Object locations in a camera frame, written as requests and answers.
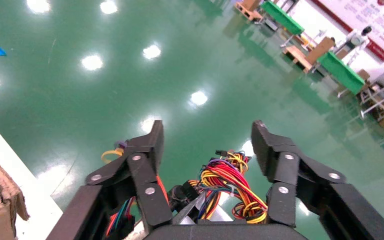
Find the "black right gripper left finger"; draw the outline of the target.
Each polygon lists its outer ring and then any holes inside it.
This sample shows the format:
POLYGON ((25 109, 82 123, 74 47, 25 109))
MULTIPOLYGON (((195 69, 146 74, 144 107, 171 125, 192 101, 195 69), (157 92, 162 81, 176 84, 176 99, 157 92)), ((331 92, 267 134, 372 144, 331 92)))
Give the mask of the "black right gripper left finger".
POLYGON ((132 197, 146 230, 170 224, 172 211, 157 180, 163 150, 164 126, 156 120, 150 133, 128 140, 122 156, 86 177, 47 239, 122 240, 135 219, 111 216, 126 209, 132 197))

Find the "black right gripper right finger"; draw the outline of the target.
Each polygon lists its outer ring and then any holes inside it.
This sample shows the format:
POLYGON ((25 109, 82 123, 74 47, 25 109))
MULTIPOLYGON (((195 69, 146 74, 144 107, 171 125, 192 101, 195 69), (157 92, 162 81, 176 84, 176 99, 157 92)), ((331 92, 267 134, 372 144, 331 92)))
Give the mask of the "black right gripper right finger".
POLYGON ((300 200, 332 240, 384 240, 384 218, 341 172, 304 154, 291 138, 269 132, 261 120, 252 123, 251 144, 271 183, 269 224, 294 228, 300 200))

